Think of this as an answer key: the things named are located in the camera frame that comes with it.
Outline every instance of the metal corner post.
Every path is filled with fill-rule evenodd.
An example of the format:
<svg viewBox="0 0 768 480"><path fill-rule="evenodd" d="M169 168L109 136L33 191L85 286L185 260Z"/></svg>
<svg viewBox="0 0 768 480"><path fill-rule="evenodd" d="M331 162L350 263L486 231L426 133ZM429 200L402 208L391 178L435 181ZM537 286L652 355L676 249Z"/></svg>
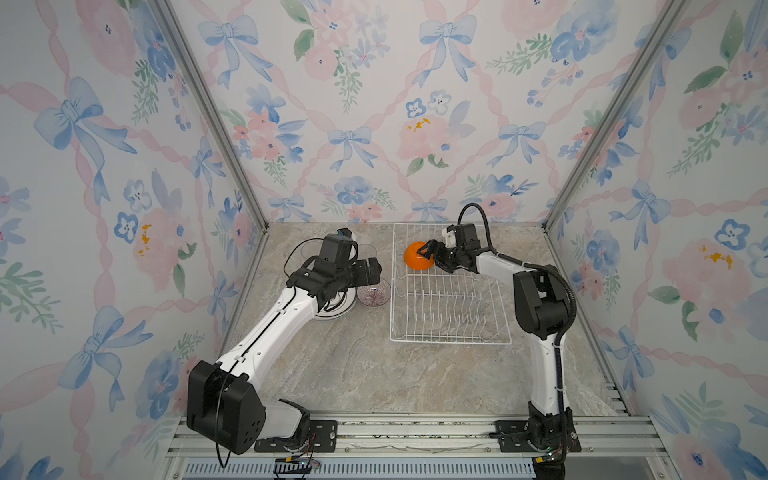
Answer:
<svg viewBox="0 0 768 480"><path fill-rule="evenodd" d="M661 55L664 46L669 41L675 26L689 3L690 0L669 0L664 6L648 35L645 46L638 52L637 57L635 57L632 65L630 65L626 80L619 87L611 103L608 104L605 115L603 115L600 124L595 130L594 136L584 147L576 167L574 167L574 170L566 179L557 200L555 200L554 205L549 210L549 214L544 221L546 231L549 231L552 225L555 225L557 219L568 208L568 202L571 201L571 197L573 197L579 185L581 185L581 181L594 163L594 159L611 136L613 126L619 122L621 115L624 114L632 102L640 82L651 70L653 62Z"/></svg>
<svg viewBox="0 0 768 480"><path fill-rule="evenodd" d="M227 136L227 129L216 109L214 99L211 96L208 87L205 85L200 66L192 55L187 37L184 35L184 31L179 24L178 17L176 16L173 6L170 4L170 0L148 0L147 3L154 16L157 18L157 22L160 24L160 29L163 32L163 35L165 35L174 57L187 78L187 83L189 84L192 95L200 106L203 116L211 126L210 134L219 145L224 162L227 163L227 166L234 176L235 184L243 193L243 198L250 211L256 217L259 228L263 234L266 231L265 216L259 208L256 194L250 186L246 172L237 160L237 154Z"/></svg>

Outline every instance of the floral wallpaper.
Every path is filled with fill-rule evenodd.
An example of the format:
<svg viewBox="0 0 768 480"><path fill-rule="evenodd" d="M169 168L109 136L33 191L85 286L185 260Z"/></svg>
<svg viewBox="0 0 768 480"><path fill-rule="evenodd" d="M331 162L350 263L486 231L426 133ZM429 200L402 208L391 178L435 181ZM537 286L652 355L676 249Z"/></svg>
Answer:
<svg viewBox="0 0 768 480"><path fill-rule="evenodd" d="M150 478L259 229L141 0L0 37L0 479Z"/></svg>
<svg viewBox="0 0 768 480"><path fill-rule="evenodd" d="M693 0L636 95L556 250L683 478L768 478L768 2Z"/></svg>
<svg viewBox="0 0 768 480"><path fill-rule="evenodd" d="M171 3L268 220L352 223L543 220L664 6Z"/></svg>

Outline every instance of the dish rack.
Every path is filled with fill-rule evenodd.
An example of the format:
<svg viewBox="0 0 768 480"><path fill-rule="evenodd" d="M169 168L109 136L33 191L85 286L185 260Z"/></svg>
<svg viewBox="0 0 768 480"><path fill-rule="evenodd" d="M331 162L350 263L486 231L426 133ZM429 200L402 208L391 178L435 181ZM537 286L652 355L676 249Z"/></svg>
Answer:
<svg viewBox="0 0 768 480"><path fill-rule="evenodd" d="M392 232L392 302L389 338L395 342L511 343L503 298L511 290L489 276L459 269L447 273L433 266L414 270L403 254L416 241L442 240L445 225L395 223Z"/></svg>

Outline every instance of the white wire dish rack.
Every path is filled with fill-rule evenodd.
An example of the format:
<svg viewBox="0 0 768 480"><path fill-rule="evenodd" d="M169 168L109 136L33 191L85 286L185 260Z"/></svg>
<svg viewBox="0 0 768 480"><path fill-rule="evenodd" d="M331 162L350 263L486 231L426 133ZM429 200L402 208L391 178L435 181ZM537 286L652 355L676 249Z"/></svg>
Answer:
<svg viewBox="0 0 768 480"><path fill-rule="evenodd" d="M396 342L511 343L504 291L496 280L459 269L414 270L403 254L413 242L442 240L445 225L395 223L392 233L392 302L389 338Z"/></svg>

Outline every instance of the marble countertop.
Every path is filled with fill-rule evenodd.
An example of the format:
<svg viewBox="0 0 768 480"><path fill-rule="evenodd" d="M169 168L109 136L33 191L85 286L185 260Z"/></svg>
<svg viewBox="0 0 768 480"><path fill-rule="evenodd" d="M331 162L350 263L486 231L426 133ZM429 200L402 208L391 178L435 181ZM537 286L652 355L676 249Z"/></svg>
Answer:
<svg viewBox="0 0 768 480"><path fill-rule="evenodd" d="M273 223L254 284L234 325L237 343L273 305L286 277L283 263L302 240L348 227L358 243L373 245L382 278L392 275L392 224ZM492 227L494 246L514 257L552 263L538 227ZM288 263L302 262L299 250ZM358 302L344 317L310 321L270 370L259 396L285 398L309 410L456 412L527 415L531 354L525 334L508 314L510 345L403 343L389 339L389 304ZM616 415L586 333L577 322L566 336L565 382L575 415Z"/></svg>

